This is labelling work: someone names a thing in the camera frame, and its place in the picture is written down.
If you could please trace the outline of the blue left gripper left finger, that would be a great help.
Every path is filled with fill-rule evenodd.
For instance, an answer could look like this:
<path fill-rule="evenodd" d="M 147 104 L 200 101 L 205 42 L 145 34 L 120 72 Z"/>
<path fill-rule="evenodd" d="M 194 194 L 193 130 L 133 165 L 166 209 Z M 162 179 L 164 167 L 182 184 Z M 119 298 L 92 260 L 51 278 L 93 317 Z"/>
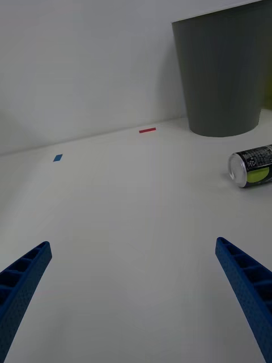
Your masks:
<path fill-rule="evenodd" d="M 0 362 L 4 362 L 35 290 L 52 259 L 44 241 L 0 273 Z"/>

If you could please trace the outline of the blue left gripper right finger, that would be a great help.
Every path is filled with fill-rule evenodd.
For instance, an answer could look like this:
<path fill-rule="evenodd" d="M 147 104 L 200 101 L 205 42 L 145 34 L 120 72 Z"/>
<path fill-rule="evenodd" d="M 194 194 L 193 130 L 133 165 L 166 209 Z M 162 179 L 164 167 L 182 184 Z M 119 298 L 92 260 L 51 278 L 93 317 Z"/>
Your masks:
<path fill-rule="evenodd" d="M 222 237 L 216 240 L 215 254 L 243 310 L 264 360 L 271 362 L 271 271 Z"/>

